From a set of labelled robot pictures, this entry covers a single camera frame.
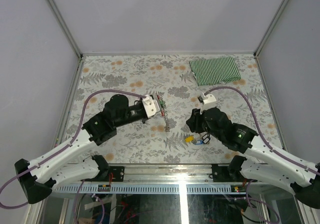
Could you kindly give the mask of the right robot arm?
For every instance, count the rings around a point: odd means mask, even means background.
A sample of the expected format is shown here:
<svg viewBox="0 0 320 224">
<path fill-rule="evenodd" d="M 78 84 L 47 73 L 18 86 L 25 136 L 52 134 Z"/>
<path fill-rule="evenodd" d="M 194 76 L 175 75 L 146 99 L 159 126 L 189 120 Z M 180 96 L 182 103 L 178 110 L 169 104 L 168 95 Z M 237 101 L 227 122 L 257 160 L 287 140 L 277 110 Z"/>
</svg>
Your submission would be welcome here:
<svg viewBox="0 0 320 224">
<path fill-rule="evenodd" d="M 281 188 L 303 204 L 318 209 L 319 164 L 306 161 L 272 144 L 266 144 L 253 129 L 231 122 L 218 108 L 193 109 L 186 121 L 193 133 L 208 133 L 228 149 L 241 153 L 231 161 L 228 176 L 233 181 L 243 177 Z"/>
</svg>

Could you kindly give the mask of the blue key tag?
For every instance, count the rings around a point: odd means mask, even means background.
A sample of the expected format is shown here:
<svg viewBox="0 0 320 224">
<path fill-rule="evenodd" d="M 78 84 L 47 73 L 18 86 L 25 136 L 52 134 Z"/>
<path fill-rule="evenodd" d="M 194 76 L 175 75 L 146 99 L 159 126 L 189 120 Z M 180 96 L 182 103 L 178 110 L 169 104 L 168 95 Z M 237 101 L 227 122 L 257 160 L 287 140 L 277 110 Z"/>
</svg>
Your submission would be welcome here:
<svg viewBox="0 0 320 224">
<path fill-rule="evenodd" d="M 196 142 L 195 142 L 195 145 L 202 145 L 203 144 L 203 141 L 202 140 L 197 140 Z"/>
</svg>

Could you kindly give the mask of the metal key holder red handle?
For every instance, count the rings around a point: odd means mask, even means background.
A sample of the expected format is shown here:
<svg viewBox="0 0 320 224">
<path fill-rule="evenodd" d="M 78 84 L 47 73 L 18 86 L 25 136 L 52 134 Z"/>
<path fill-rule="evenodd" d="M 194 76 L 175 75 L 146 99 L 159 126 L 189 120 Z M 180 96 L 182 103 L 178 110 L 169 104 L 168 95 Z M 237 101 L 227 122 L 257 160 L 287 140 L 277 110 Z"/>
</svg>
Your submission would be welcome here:
<svg viewBox="0 0 320 224">
<path fill-rule="evenodd" d="M 160 95 L 157 95 L 157 98 L 158 98 L 158 102 L 159 102 L 159 106 L 160 106 L 160 111 L 161 111 L 161 115 L 162 117 L 164 118 L 165 120 L 165 127 L 164 127 L 164 130 L 165 132 L 169 132 L 170 131 L 170 126 L 169 126 L 169 118 L 168 118 L 168 113 L 167 113 L 167 105 L 166 105 L 166 102 L 165 102 L 165 106 L 161 106 L 160 105 L 160 101 L 165 101 Z"/>
</svg>

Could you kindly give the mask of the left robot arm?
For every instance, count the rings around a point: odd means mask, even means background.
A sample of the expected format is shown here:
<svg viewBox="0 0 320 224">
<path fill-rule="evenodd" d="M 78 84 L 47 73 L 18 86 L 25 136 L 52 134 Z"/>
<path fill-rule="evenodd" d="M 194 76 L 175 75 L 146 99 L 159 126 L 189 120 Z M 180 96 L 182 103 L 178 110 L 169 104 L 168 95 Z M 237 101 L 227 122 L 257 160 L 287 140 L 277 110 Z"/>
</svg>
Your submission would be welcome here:
<svg viewBox="0 0 320 224">
<path fill-rule="evenodd" d="M 58 187 L 75 181 L 107 180 L 110 166 L 103 156 L 96 154 L 78 164 L 70 161 L 116 136 L 118 127 L 136 121 L 145 123 L 159 111 L 159 103 L 152 95 L 139 99 L 133 105 L 129 105 L 125 95 L 114 95 L 74 137 L 34 160 L 17 161 L 14 167 L 21 175 L 18 181 L 27 202 L 38 203 Z"/>
</svg>

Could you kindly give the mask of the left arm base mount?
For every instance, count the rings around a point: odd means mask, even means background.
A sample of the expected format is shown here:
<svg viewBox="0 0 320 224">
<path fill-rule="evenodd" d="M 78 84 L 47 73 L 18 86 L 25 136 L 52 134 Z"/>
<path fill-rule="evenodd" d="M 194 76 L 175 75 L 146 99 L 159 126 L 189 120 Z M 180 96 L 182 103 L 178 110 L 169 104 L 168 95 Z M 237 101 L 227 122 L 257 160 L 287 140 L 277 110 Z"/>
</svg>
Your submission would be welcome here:
<svg viewBox="0 0 320 224">
<path fill-rule="evenodd" d="M 124 181 L 124 166 L 111 166 L 108 172 L 103 173 L 100 176 L 95 177 L 94 181 L 106 181 L 106 182 L 123 182 Z"/>
</svg>

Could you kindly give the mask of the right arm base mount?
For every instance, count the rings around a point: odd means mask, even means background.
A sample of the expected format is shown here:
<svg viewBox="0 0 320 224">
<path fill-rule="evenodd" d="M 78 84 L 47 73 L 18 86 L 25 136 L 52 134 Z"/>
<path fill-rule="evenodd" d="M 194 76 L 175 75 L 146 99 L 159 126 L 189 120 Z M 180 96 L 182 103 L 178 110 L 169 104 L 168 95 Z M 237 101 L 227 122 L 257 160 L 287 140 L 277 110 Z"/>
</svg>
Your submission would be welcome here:
<svg viewBox="0 0 320 224">
<path fill-rule="evenodd" d="M 242 164 L 246 160 L 245 157 L 236 155 L 229 164 L 212 164 L 212 173 L 209 175 L 209 178 L 213 182 L 242 182 L 245 178 L 240 171 Z"/>
</svg>

